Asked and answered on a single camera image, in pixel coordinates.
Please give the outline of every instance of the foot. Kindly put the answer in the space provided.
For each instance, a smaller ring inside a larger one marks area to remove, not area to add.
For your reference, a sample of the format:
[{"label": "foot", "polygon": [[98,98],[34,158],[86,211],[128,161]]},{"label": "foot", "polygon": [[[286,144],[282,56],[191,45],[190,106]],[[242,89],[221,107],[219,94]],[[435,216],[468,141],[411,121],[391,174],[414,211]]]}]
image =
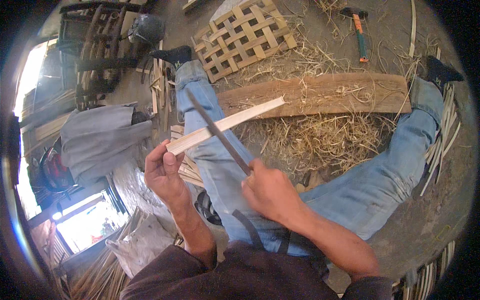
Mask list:
[{"label": "foot", "polygon": [[177,70],[184,63],[192,60],[192,48],[180,46],[172,50],[157,50],[150,53],[156,59],[168,61]]},{"label": "foot", "polygon": [[427,80],[433,82],[443,93],[444,85],[449,81],[463,81],[463,76],[454,68],[442,64],[433,56],[427,57]]}]

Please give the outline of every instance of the blue jeans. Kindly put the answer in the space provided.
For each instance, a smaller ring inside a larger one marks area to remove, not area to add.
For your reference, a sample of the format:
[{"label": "blue jeans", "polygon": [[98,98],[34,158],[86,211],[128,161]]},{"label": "blue jeans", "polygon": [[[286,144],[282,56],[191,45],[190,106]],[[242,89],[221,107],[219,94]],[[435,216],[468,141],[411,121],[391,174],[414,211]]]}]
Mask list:
[{"label": "blue jeans", "polygon": [[[194,110],[185,89],[190,89],[213,120],[224,118],[213,88],[199,61],[185,63],[177,70],[177,109],[185,117],[185,134],[206,126]],[[319,215],[334,221],[364,240],[387,222],[419,183],[425,152],[435,140],[435,131],[443,112],[443,98],[434,84],[416,78],[412,87],[413,111],[399,122],[388,149],[374,159],[352,168],[327,184],[300,194],[301,199]],[[243,159],[253,156],[230,131],[225,136]],[[242,212],[255,226],[265,249],[277,252],[285,234],[280,224],[267,220],[249,208],[241,193],[245,173],[216,137],[187,151],[198,164],[205,189],[220,215],[230,241],[252,244],[245,226],[232,216]],[[306,256],[313,245],[303,237],[291,241],[288,254]]]}]

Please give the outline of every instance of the orange hammer handle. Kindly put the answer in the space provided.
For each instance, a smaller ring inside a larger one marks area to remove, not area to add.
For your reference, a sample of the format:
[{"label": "orange hammer handle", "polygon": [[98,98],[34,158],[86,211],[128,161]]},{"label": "orange hammer handle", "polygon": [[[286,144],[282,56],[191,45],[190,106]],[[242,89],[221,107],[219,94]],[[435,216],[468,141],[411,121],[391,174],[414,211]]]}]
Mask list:
[{"label": "orange hammer handle", "polygon": [[353,21],[355,22],[355,28],[360,30],[360,33],[363,34],[363,30],[361,28],[360,17],[357,14],[353,14]]}]

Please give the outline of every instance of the sleeve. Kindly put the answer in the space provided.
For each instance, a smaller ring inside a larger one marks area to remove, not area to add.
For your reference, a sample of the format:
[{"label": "sleeve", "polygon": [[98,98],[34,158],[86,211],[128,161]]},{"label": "sleeve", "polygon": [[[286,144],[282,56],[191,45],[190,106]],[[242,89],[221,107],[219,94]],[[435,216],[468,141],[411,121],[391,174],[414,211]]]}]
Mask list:
[{"label": "sleeve", "polygon": [[207,271],[205,265],[178,246],[168,246],[156,259],[143,268],[120,294],[120,300],[159,299],[158,293],[182,279]]},{"label": "sleeve", "polygon": [[351,283],[342,300],[391,300],[392,281],[385,277],[365,277]]}]

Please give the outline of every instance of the dark shirt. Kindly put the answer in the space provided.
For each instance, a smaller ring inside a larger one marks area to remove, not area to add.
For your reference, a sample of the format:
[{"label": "dark shirt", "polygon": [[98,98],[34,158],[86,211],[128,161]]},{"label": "dark shirt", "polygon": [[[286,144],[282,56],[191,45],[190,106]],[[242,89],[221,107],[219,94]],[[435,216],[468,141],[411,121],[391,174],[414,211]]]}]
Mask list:
[{"label": "dark shirt", "polygon": [[[309,258],[259,251],[239,241],[224,255],[206,272],[197,258],[169,246],[130,281],[120,299],[338,299],[322,280],[326,265],[322,271]],[[392,281],[366,277],[350,284],[342,300],[391,297]]]}]

